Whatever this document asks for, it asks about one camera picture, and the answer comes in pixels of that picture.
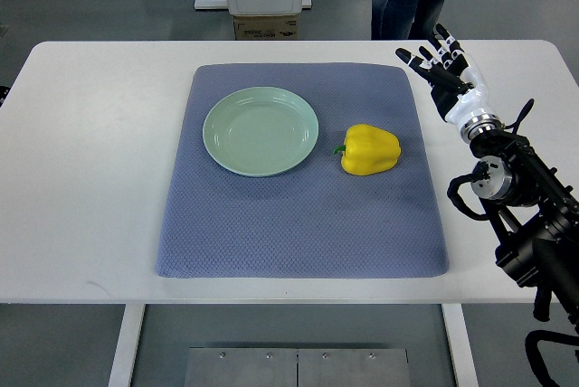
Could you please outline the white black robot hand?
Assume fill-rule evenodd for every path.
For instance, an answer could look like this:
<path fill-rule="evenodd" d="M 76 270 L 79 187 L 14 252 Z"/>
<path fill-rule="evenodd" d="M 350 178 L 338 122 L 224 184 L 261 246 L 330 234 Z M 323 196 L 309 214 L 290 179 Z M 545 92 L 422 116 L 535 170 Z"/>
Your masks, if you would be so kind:
<path fill-rule="evenodd" d="M 414 54 L 404 48 L 396 56 L 431 87 L 431 97 L 441 118 L 456 127 L 487 113 L 486 91 L 474 64 L 460 42 L 442 25 L 428 38 L 431 50 L 421 46 Z"/>

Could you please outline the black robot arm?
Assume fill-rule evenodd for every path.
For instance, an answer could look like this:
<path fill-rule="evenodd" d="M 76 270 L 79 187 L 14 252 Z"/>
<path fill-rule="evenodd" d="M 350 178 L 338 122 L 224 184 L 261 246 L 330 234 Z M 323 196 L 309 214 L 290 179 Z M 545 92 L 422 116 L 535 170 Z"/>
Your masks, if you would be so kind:
<path fill-rule="evenodd" d="M 478 163 L 451 180 L 447 195 L 464 215 L 490 223 L 499 241 L 497 266 L 520 287 L 536 289 L 534 318 L 548 321 L 556 297 L 577 326 L 578 202 L 517 132 L 533 104 L 511 125 L 488 114 L 467 124 Z"/>

